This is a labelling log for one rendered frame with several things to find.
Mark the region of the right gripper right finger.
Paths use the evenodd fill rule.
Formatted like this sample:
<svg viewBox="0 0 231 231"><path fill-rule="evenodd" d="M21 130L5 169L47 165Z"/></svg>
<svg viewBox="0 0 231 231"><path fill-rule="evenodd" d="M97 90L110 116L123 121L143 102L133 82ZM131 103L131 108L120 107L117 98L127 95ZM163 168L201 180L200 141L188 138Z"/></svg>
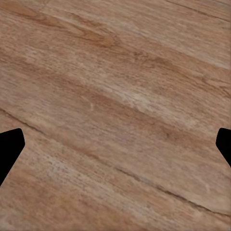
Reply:
<svg viewBox="0 0 231 231"><path fill-rule="evenodd" d="M219 128L216 146L224 159L231 166L231 130Z"/></svg>

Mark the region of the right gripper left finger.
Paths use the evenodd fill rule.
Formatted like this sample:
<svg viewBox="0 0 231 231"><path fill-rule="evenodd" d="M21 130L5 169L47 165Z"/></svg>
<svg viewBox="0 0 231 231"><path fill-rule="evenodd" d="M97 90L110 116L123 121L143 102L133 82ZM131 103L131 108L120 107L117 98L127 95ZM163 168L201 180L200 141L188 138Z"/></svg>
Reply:
<svg viewBox="0 0 231 231"><path fill-rule="evenodd" d="M25 146L20 128L0 133L0 186Z"/></svg>

